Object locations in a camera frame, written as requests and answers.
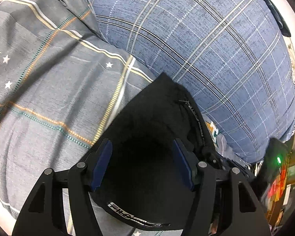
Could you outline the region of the grey star patterned bedsheet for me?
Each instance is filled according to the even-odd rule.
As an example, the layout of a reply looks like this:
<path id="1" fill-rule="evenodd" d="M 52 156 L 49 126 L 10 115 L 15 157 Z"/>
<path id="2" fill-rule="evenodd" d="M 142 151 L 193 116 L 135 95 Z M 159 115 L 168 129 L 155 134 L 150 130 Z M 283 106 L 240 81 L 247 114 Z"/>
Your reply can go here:
<path id="1" fill-rule="evenodd" d="M 206 102 L 226 89 L 249 0 L 0 0 L 0 226 L 11 233 L 44 168 L 66 169 L 160 73 L 212 62 Z"/>

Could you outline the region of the black device with green light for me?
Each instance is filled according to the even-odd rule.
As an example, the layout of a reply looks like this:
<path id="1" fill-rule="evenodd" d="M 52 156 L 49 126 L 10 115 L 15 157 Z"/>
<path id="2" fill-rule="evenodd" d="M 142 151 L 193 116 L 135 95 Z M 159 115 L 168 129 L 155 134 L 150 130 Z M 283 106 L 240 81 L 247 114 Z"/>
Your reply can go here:
<path id="1" fill-rule="evenodd" d="M 259 200 L 274 182 L 288 154 L 288 146 L 276 138 L 270 138 L 263 164 L 254 180 L 254 192 Z"/>

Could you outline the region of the blue plaid pillow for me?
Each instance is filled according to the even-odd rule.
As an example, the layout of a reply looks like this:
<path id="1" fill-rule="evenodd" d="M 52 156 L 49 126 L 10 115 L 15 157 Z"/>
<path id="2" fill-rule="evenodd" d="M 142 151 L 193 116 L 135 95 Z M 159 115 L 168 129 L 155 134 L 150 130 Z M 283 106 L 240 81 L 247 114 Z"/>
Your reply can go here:
<path id="1" fill-rule="evenodd" d="M 110 44 L 183 85 L 243 160 L 295 133 L 295 83 L 269 0 L 89 0 Z"/>

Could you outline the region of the black pants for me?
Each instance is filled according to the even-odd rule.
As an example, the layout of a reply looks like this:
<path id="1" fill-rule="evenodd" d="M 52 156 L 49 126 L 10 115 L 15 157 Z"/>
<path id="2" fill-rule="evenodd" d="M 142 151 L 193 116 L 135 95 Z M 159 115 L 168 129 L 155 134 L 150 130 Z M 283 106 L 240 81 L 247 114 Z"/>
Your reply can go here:
<path id="1" fill-rule="evenodd" d="M 92 199 L 136 228 L 206 235 L 213 220 L 215 180 L 221 163 L 211 133 L 191 94 L 161 74 L 115 117 L 103 138 L 113 150 Z M 190 191 L 173 155 L 179 138 L 199 163 L 199 184 Z"/>

